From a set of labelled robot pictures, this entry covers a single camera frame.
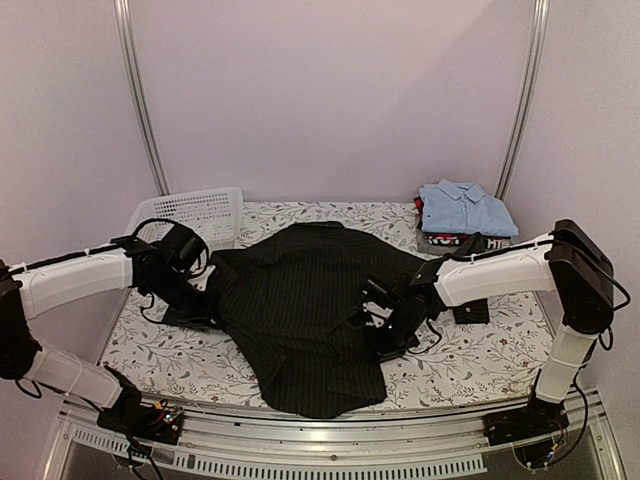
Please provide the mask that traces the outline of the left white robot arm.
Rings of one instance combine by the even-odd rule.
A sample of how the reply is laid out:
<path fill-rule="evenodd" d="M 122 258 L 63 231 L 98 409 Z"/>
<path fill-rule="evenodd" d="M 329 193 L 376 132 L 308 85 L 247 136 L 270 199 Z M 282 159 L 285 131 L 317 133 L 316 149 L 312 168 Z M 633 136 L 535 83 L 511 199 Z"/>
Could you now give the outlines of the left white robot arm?
<path fill-rule="evenodd" d="M 1 377 L 28 380 L 100 409 L 128 434 L 148 426 L 148 412 L 133 399 L 139 392 L 124 376 L 69 352 L 38 342 L 28 323 L 59 306 L 108 291 L 135 289 L 164 301 L 166 324 L 208 329 L 216 325 L 205 285 L 213 268 L 206 242 L 191 228 L 166 220 L 168 231 L 147 242 L 136 226 L 107 244 L 32 264 L 1 267 Z"/>

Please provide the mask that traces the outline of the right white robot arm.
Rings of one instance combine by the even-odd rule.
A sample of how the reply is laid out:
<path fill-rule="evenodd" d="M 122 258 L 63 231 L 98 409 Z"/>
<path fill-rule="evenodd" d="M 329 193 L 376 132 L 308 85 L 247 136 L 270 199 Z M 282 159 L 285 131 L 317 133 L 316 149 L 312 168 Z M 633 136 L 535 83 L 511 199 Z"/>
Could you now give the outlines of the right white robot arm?
<path fill-rule="evenodd" d="M 446 310 L 537 291 L 556 293 L 563 316 L 536 377 L 533 401 L 517 415 L 517 427 L 527 436 L 539 435 L 554 422 L 554 405 L 566 397 L 615 312 L 631 299 L 615 279 L 611 261 L 574 221 L 560 220 L 550 233 L 502 250 L 428 260 L 407 277 L 369 275 L 362 288 L 367 301 L 391 312 L 374 334 L 383 361 L 405 353 L 418 327 Z M 623 302 L 616 303 L 617 293 Z"/>

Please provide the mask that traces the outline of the black pinstriped long sleeve shirt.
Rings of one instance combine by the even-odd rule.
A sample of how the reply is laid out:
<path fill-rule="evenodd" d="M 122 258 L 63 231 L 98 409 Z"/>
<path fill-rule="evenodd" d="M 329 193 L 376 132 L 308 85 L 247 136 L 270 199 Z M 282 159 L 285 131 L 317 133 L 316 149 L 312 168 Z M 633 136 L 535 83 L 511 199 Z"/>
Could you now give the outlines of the black pinstriped long sleeve shirt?
<path fill-rule="evenodd" d="M 376 405 L 387 391 L 362 287 L 424 263 L 337 222 L 299 223 L 244 249 L 220 250 L 205 290 L 216 326 L 251 366 L 276 410 L 331 419 Z"/>

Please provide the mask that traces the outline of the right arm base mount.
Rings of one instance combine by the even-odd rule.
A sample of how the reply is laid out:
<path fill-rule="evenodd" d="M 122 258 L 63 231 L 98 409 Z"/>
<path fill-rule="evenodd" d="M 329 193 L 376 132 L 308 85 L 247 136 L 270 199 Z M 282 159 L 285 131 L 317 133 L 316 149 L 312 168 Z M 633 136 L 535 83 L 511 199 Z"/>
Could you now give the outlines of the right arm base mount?
<path fill-rule="evenodd" d="M 482 417 L 483 434 L 491 446 L 559 432 L 569 426 L 563 402 L 530 399 L 523 407 L 489 413 Z"/>

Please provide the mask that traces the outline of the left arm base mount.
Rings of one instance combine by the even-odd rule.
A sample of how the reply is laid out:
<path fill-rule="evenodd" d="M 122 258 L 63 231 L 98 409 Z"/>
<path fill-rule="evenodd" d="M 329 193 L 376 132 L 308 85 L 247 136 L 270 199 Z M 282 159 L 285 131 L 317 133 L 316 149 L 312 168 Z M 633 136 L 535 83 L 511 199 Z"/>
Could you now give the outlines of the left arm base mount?
<path fill-rule="evenodd" d="M 184 423 L 184 409 L 166 399 L 145 405 L 137 397 L 119 399 L 113 407 L 104 408 L 97 425 L 135 439 L 177 445 Z"/>

